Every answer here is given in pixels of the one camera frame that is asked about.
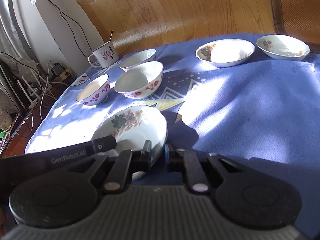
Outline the floral white plate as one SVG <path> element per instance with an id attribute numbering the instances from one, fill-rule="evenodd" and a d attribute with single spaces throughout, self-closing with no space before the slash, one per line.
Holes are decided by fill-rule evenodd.
<path id="1" fill-rule="evenodd" d="M 168 135 L 167 120 L 156 108 L 131 106 L 108 118 L 95 131 L 92 139 L 111 135 L 116 148 L 109 150 L 110 157 L 117 157 L 127 149 L 141 149 L 146 140 L 151 141 L 151 165 L 162 153 Z"/>

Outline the small white floral bowl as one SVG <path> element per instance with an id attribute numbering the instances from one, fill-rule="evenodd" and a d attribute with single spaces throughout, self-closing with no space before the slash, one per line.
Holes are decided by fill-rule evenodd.
<path id="1" fill-rule="evenodd" d="M 106 101 L 110 89 L 109 75 L 101 75 L 80 91 L 76 101 L 85 106 L 99 105 Z"/>

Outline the large white floral bowl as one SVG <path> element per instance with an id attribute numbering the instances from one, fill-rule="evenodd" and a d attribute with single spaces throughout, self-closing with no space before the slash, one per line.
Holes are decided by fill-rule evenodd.
<path id="1" fill-rule="evenodd" d="M 117 81 L 114 90 L 126 98 L 138 100 L 152 96 L 163 80 L 163 64 L 150 61 L 133 67 Z"/>

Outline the floral shallow plate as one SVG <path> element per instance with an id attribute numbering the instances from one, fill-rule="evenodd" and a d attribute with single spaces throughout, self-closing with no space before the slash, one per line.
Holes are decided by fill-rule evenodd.
<path id="1" fill-rule="evenodd" d="M 276 60 L 302 61 L 311 52 L 303 41 L 287 35 L 266 35 L 256 41 L 267 56 Z"/>
<path id="2" fill-rule="evenodd" d="M 195 56 L 216 68 L 233 67 L 245 63 L 254 54 L 253 43 L 237 39 L 216 40 L 201 45 Z"/>

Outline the white wifi router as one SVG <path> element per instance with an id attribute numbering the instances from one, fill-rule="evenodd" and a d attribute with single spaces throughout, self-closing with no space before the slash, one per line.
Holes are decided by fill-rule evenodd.
<path id="1" fill-rule="evenodd" d="M 50 74 L 47 72 L 46 77 L 42 77 L 33 68 L 29 68 L 26 74 L 18 77 L 17 84 L 23 95 L 27 98 L 27 108 L 33 109 L 38 106 L 45 96 L 56 100 L 54 94 L 50 91 L 52 84 L 50 82 Z"/>

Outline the blue patterned tablecloth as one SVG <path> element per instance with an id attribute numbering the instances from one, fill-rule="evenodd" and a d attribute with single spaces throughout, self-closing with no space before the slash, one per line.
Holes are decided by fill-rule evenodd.
<path id="1" fill-rule="evenodd" d="M 163 80 L 144 101 L 168 124 L 174 148 L 227 156 L 296 187 L 296 228 L 319 234 L 319 54 L 274 60 L 260 49 L 245 63 L 215 68 L 195 51 L 208 38 L 157 48 Z"/>

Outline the grey cloth covered box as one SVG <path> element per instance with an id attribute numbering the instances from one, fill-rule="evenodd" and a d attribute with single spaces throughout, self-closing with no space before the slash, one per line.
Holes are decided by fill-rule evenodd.
<path id="1" fill-rule="evenodd" d="M 11 72 L 19 79 L 24 78 L 28 83 L 36 83 L 35 76 L 37 74 L 38 63 L 33 60 L 26 60 L 21 57 L 18 57 L 17 60 L 12 57 L 1 53 L 1 60 L 6 63 Z"/>

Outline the black power adapter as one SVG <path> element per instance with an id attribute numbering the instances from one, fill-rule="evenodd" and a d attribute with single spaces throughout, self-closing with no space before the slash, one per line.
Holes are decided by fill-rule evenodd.
<path id="1" fill-rule="evenodd" d="M 59 76 L 61 75 L 63 72 L 65 71 L 65 68 L 63 68 L 63 66 L 61 66 L 61 64 L 59 63 L 54 63 L 54 65 L 51 68 L 51 72 L 55 75 L 55 76 Z"/>

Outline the white enamel mug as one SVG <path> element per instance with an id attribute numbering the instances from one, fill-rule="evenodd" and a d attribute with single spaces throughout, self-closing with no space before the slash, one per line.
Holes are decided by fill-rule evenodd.
<path id="1" fill-rule="evenodd" d="M 108 41 L 97 49 L 92 51 L 92 54 L 88 57 L 88 62 L 92 67 L 96 67 L 91 62 L 91 57 L 95 57 L 101 68 L 107 68 L 119 60 L 119 55 L 113 46 L 112 41 Z"/>

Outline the wooden chair frame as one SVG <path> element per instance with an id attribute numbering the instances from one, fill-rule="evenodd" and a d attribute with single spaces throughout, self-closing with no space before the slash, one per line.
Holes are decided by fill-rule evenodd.
<path id="1" fill-rule="evenodd" d="M 281 7 L 281 0 L 270 0 L 273 17 L 273 27 L 276 34 L 286 35 L 287 32 L 284 27 L 283 11 Z"/>

